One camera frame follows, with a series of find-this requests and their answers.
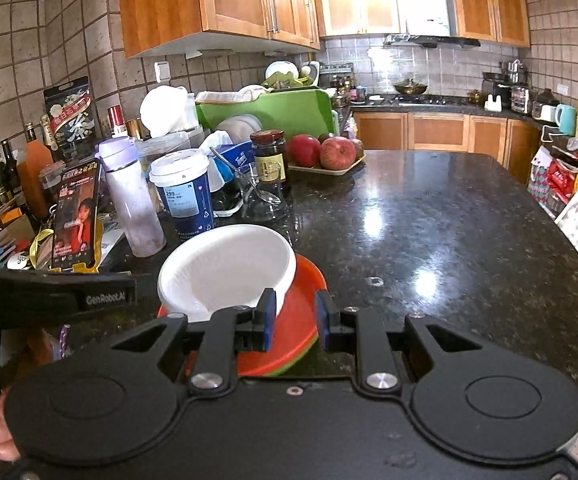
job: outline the fruit tray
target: fruit tray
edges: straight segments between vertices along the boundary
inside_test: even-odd
[[[356,160],[349,168],[347,168],[346,170],[338,170],[338,171],[334,171],[334,170],[324,170],[323,168],[303,168],[301,166],[292,166],[291,164],[289,164],[289,169],[290,170],[294,170],[294,171],[306,171],[307,173],[322,173],[325,175],[334,175],[334,176],[340,176],[340,175],[344,175],[347,171],[351,171],[353,170],[358,164],[360,164],[362,161],[365,160],[365,156],[363,155],[362,157],[360,157],[358,160]]]

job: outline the water bottle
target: water bottle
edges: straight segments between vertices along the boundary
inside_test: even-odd
[[[165,246],[165,235],[153,208],[147,182],[138,161],[138,148],[132,137],[116,137],[98,146],[118,222],[125,231],[132,253],[146,258]]]

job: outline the sauce jar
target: sauce jar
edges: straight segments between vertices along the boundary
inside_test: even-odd
[[[266,162],[277,162],[280,164],[280,180],[282,182],[283,195],[287,196],[291,189],[288,179],[289,164],[287,159],[287,142],[285,133],[282,130],[262,130],[249,136],[251,148],[258,174],[265,173],[263,170]]]

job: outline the disposable coffee cup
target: disposable coffee cup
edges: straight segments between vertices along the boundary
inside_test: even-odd
[[[215,227],[208,167],[209,158],[196,149],[169,153],[151,163],[149,180],[183,241]]]

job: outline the phone screen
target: phone screen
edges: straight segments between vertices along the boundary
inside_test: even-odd
[[[91,267],[94,263],[99,178],[98,160],[86,162],[63,174],[54,216],[54,269],[70,270],[79,263]]]

